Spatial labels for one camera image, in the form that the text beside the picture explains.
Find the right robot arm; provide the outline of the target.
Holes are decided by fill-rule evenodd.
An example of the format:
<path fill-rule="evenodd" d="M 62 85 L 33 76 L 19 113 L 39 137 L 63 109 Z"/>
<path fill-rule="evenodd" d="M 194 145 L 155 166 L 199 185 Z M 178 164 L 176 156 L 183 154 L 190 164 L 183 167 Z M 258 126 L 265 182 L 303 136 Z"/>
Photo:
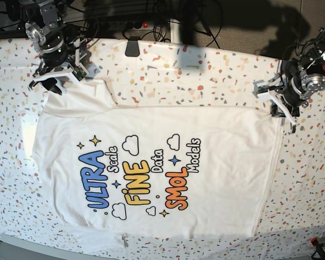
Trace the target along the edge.
<path fill-rule="evenodd" d="M 88 74 L 85 58 L 90 39 L 79 27 L 64 18 L 72 1 L 20 1 L 27 7 L 25 33 L 40 59 L 29 88 L 41 84 L 47 91 L 62 95 L 58 80 L 68 78 L 78 84 Z"/>

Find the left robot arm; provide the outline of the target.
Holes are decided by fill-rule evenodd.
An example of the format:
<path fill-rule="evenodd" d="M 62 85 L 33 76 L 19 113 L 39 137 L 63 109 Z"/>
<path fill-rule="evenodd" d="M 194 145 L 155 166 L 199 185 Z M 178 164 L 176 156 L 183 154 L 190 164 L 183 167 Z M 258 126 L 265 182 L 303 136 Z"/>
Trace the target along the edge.
<path fill-rule="evenodd" d="M 325 28 L 305 44 L 295 45 L 301 51 L 297 58 L 281 64 L 278 82 L 270 82 L 266 93 L 273 102 L 271 116 L 290 122 L 296 131 L 296 118 L 300 108 L 308 107 L 312 95 L 325 90 Z"/>

